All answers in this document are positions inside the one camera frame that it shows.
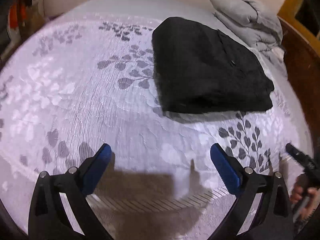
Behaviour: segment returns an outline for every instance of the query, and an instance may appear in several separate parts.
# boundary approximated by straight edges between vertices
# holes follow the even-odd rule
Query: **gray comforter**
[[[248,46],[261,52],[287,77],[283,63],[282,28],[278,17],[256,0],[210,0],[215,16]]]

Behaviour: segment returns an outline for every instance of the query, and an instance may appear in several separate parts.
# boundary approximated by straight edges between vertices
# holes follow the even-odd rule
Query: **bed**
[[[255,49],[275,85],[272,109],[162,113],[151,35],[170,16],[245,46],[210,11],[170,0],[90,0],[48,23],[8,61],[0,75],[0,198],[24,231],[39,172],[66,172],[102,143],[114,158],[88,202],[115,239],[207,239],[235,200],[210,160],[216,142],[258,173],[280,170],[291,191],[302,170],[285,144],[312,155],[310,133],[289,82]]]

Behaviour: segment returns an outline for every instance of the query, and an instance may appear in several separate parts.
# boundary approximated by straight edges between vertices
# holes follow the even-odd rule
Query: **finger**
[[[302,194],[303,193],[303,188],[300,187],[298,184],[294,185],[293,190],[294,190],[295,193],[298,193],[298,194]]]
[[[291,198],[294,200],[301,200],[302,196],[300,194],[294,193],[291,195]]]
[[[308,188],[308,193],[314,197],[317,194],[317,189],[314,187]]]
[[[291,198],[291,199],[290,199],[290,202],[295,205],[295,204],[298,203],[298,200],[295,200],[295,199],[292,199],[292,198]]]

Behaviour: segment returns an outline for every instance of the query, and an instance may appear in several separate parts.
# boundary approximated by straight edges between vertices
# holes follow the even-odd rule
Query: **floral pattern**
[[[38,54],[43,57],[53,50],[54,44],[58,41],[59,44],[72,44],[74,40],[82,38],[81,31],[83,26],[78,24],[69,26],[66,30],[55,30],[52,35],[44,36],[39,39],[39,47],[33,52],[33,56]]]
[[[130,34],[142,35],[142,30],[148,30],[151,32],[153,29],[148,27],[141,27],[140,25],[127,24],[127,23],[114,23],[114,22],[103,22],[102,26],[99,26],[99,30],[110,31],[113,30],[115,37],[121,38],[122,41],[130,41]]]
[[[232,126],[228,127],[228,130],[220,127],[218,133],[221,138],[230,138],[230,146],[225,148],[225,152],[229,156],[236,157],[239,160],[243,160],[246,157],[250,158],[249,166],[256,171],[263,172],[271,165],[270,148],[266,150],[264,154],[259,153],[259,149],[262,148],[262,142],[259,139],[260,129],[255,126],[254,132],[252,132],[251,123],[244,119],[245,115],[246,112],[236,113],[236,118],[239,120],[236,129]],[[235,154],[234,150],[237,146],[238,153]],[[268,161],[266,165],[263,166],[262,164],[265,158],[267,158]]]
[[[127,63],[134,63],[137,68],[129,72],[130,77],[118,79],[118,87],[127,89],[135,81],[139,81],[138,86],[144,89],[150,87],[149,79],[153,79],[153,51],[151,49],[142,50],[138,45],[132,45],[129,49],[130,54],[122,57],[117,55],[111,56],[108,60],[101,60],[97,64],[98,69],[104,69],[109,65],[113,65],[119,71],[123,71],[127,67]]]

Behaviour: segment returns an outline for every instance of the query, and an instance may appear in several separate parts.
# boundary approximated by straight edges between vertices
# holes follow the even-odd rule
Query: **wooden headboard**
[[[288,80],[300,100],[315,146],[320,137],[320,57],[295,28],[281,18],[280,22]]]

